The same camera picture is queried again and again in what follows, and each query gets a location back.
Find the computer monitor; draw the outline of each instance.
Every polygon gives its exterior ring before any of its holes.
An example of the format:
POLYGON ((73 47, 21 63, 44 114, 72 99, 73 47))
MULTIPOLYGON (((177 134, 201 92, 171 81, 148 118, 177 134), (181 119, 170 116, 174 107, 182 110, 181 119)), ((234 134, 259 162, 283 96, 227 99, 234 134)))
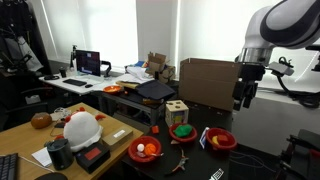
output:
POLYGON ((101 75, 100 53, 95 51, 76 50, 77 71, 94 76, 101 75))

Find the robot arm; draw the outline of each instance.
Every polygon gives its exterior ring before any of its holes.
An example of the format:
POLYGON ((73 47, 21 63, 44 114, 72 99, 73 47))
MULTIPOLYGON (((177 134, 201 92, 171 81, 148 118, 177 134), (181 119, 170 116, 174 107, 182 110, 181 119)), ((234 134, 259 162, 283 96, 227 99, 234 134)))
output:
POLYGON ((320 0, 284 0, 257 11, 250 20, 233 97, 234 109, 249 108, 274 47, 304 48, 320 37, 320 0))

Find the black box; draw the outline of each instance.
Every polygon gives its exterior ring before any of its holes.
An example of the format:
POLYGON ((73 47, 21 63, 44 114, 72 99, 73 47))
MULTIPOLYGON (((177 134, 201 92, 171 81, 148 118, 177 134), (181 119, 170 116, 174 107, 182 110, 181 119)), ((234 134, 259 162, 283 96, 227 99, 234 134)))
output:
POLYGON ((109 148, 100 143, 94 143, 76 154, 77 163, 89 174, 91 174, 109 158, 109 148))

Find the chair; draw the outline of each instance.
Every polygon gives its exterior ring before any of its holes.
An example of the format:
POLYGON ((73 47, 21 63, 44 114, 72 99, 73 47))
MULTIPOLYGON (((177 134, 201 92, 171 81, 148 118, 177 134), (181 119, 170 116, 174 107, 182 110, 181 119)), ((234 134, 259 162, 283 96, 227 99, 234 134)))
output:
POLYGON ((52 109, 63 105, 63 103, 53 103, 56 107, 50 108, 48 102, 26 103, 24 97, 39 94, 40 99, 44 99, 44 95, 54 93, 52 87, 39 87, 19 92, 15 84, 2 73, 0 73, 0 87, 0 132, 30 121, 37 112, 49 113, 53 111, 52 109))

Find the keyboard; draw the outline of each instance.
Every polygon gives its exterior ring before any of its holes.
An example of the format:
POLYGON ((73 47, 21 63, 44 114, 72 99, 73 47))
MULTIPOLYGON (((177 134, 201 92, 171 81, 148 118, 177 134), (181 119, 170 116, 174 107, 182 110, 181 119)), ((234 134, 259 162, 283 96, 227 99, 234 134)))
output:
POLYGON ((68 84, 72 84, 72 85, 75 85, 75 86, 83 86, 83 85, 87 84, 87 82, 79 81, 79 80, 75 80, 75 79, 67 79, 67 80, 64 80, 62 82, 68 83, 68 84))
POLYGON ((18 171, 18 153, 0 156, 0 179, 15 180, 18 171))

